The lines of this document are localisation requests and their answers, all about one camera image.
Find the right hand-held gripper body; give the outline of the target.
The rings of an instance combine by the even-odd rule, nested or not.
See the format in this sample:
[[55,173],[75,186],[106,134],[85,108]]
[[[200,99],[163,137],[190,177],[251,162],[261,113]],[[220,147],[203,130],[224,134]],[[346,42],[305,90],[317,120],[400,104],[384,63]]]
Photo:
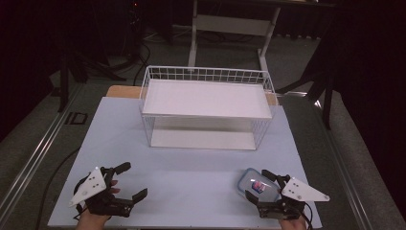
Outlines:
[[257,208],[263,219],[298,219],[305,216],[308,201],[330,201],[328,195],[290,175],[277,175],[280,198],[274,202],[259,201]]

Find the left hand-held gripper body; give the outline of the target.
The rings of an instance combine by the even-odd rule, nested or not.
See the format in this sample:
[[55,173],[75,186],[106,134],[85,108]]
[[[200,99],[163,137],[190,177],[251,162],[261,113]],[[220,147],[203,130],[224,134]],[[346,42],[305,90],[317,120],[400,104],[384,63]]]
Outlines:
[[79,181],[69,206],[81,213],[80,204],[84,202],[91,214],[128,218],[134,201],[116,198],[110,192],[114,175],[114,168],[96,167]]

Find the clear food container blue lid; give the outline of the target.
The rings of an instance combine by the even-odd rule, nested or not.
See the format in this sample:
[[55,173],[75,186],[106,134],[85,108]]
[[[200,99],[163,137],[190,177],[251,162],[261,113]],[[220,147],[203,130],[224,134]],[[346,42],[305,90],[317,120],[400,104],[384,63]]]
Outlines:
[[248,191],[264,202],[277,201],[281,197],[279,189],[276,183],[253,168],[245,170],[237,182],[237,191],[242,196]]

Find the person's right hand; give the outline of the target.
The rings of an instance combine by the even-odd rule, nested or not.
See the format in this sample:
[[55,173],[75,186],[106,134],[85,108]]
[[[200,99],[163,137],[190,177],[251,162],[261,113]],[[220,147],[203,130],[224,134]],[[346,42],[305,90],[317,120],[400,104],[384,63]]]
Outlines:
[[298,219],[280,219],[279,224],[282,230],[306,230],[306,223],[302,218]]

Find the person's left hand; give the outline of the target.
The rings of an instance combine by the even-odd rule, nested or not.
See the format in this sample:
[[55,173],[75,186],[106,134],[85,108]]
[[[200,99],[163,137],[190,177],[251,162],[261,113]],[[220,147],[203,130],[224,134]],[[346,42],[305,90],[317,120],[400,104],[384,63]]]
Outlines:
[[103,230],[110,219],[110,216],[91,214],[88,209],[85,209],[79,217],[75,230]]

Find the light blue table mat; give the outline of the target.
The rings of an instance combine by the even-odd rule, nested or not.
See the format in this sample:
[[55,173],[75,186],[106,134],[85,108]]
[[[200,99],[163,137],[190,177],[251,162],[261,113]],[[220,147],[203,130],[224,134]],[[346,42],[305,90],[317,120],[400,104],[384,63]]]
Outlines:
[[276,229],[276,220],[261,218],[256,206],[238,193],[238,180],[248,168],[306,179],[282,107],[277,107],[256,150],[157,149],[147,142],[138,100],[104,97],[49,225],[75,225],[76,210],[68,202],[79,180],[96,167],[123,162],[131,168],[117,177],[121,197],[143,189],[148,194],[129,217],[112,218],[107,223],[110,227]]

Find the wooden table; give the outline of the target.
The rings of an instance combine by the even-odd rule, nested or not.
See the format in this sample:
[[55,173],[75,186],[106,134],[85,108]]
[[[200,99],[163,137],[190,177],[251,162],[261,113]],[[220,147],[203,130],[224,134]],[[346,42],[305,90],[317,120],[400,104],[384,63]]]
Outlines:
[[[114,98],[133,98],[138,99],[141,93],[141,86],[130,85],[112,85],[107,90],[107,97]],[[277,96],[274,93],[265,93],[265,98],[269,105],[279,105]]]

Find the black stand legs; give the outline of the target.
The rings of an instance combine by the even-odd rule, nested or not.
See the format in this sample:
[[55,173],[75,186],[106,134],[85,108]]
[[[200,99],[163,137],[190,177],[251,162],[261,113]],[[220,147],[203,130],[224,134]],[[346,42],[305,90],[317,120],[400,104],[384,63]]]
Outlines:
[[291,90],[312,81],[310,89],[307,91],[305,97],[310,102],[315,103],[320,99],[321,96],[324,96],[324,104],[322,106],[322,121],[326,129],[331,130],[329,116],[335,74],[335,70],[326,67],[311,66],[308,64],[304,69],[302,76],[298,80],[288,84],[285,87],[277,89],[276,92],[278,94],[286,94]]
[[58,112],[62,112],[69,102],[69,74],[72,74],[77,82],[86,82],[88,79],[87,73],[84,70],[84,65],[88,64],[90,67],[96,69],[104,77],[113,81],[123,81],[121,78],[106,68],[102,67],[96,61],[86,57],[76,50],[64,49],[60,55],[60,78],[59,87],[55,88],[55,93],[59,97]]

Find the metal floor rail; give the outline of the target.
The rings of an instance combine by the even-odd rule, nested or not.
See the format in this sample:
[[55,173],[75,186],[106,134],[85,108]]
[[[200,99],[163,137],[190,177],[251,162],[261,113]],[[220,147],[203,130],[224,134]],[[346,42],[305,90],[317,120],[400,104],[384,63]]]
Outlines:
[[0,227],[8,221],[83,86],[78,83],[71,88],[61,112],[58,99],[46,97],[0,143]]
[[325,123],[321,118],[321,116],[323,115],[323,108],[319,101],[312,103],[312,106],[317,116],[318,123],[321,126],[321,130],[327,138],[327,144],[331,150],[330,158],[334,164],[340,183],[343,186],[344,193],[346,194],[351,211],[357,222],[359,230],[373,230],[372,224],[368,218],[368,215],[366,214],[365,208],[362,204],[362,201],[360,200],[360,196],[356,191],[356,188],[352,182],[350,173],[346,167],[341,152],[334,140],[331,131],[326,128]]

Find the white desk frame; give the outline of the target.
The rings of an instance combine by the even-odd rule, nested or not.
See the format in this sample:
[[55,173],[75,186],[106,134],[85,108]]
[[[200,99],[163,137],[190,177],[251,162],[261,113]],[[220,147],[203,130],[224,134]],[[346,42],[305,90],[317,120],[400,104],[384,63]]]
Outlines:
[[274,33],[281,8],[308,8],[316,11],[333,9],[335,4],[320,3],[319,0],[236,0],[240,4],[271,6],[274,8],[269,20],[247,19],[198,13],[198,0],[192,5],[192,42],[189,53],[188,69],[195,69],[197,53],[197,32],[216,32],[238,35],[262,36],[264,43],[257,50],[261,71],[268,71],[266,53]]

